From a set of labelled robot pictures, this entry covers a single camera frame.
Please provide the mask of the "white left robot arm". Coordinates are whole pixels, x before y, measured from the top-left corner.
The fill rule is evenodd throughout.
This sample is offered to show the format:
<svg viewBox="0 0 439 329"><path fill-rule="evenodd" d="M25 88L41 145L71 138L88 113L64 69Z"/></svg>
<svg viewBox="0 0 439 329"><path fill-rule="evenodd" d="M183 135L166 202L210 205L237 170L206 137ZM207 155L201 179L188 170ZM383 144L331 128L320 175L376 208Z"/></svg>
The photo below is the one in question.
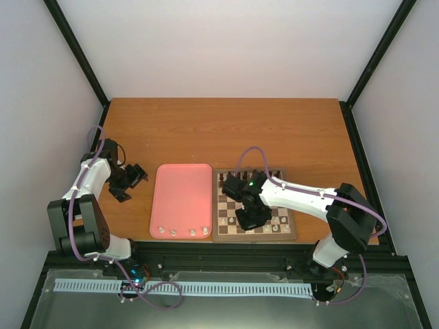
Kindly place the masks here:
<svg viewBox="0 0 439 329"><path fill-rule="evenodd" d="M110 233L98 199L104 185L120 203L131 199L126 191L147 180L139 164L124 164L118 157L119 144L109 138L100 141L97 151L84 154L80 172L72 187L47 206L56 250L81 261L118 260L128 276L137 275L143 259L132 252L133 242Z"/></svg>

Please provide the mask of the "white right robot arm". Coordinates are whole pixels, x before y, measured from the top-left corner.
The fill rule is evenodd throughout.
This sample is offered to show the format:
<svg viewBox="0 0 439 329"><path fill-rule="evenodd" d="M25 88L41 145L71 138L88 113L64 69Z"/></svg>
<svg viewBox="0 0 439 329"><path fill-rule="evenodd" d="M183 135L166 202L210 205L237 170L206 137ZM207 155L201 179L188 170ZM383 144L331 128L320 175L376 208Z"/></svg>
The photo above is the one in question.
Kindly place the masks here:
<svg viewBox="0 0 439 329"><path fill-rule="evenodd" d="M314 188L292 184L263 172L242 180L228 174L222 193L241 204L235 211L242 230L263 227L274 208L286 208L316 217L328 224L330 233L316 243L310 267L328 269L348 254L367 250L377 222L377 214L352 185Z"/></svg>

